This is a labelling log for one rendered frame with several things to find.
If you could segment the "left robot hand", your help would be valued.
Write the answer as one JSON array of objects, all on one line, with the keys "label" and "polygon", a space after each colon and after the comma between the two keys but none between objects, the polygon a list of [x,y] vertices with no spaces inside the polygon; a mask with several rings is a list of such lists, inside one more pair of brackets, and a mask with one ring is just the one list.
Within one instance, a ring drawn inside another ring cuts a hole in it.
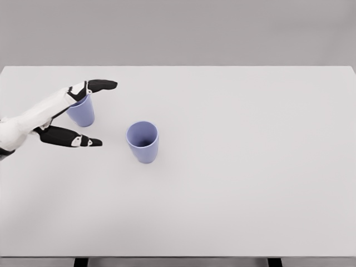
[{"label": "left robot hand", "polygon": [[99,139],[90,138],[75,131],[52,126],[52,121],[66,112],[70,106],[76,104],[87,95],[101,90],[113,90],[116,81],[88,80],[76,85],[65,87],[45,98],[23,114],[15,118],[21,131],[26,134],[38,134],[42,142],[64,147],[96,147],[102,146]]}]

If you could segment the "lavender plastic cup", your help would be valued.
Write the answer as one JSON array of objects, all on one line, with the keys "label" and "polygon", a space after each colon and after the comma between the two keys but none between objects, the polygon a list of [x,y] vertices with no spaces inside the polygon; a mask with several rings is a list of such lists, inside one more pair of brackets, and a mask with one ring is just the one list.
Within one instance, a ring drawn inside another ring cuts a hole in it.
[{"label": "lavender plastic cup", "polygon": [[148,121],[132,124],[126,131],[126,141],[140,163],[152,163],[159,149],[159,131]]},{"label": "lavender plastic cup", "polygon": [[95,121],[95,113],[91,101],[91,96],[85,98],[69,107],[66,111],[70,119],[79,127],[91,126]]}]

